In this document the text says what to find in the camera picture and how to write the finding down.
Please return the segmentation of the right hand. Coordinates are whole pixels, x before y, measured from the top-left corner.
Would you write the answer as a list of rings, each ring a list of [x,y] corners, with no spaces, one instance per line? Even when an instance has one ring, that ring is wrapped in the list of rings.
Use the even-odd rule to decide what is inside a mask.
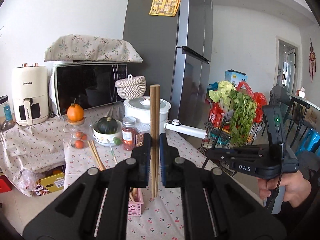
[[[258,178],[259,197],[266,200],[271,196],[271,191],[278,185],[279,177],[266,180]],[[280,187],[285,187],[283,201],[289,202],[292,207],[302,204],[311,192],[311,184],[306,180],[300,171],[296,173],[285,173],[281,177]]]

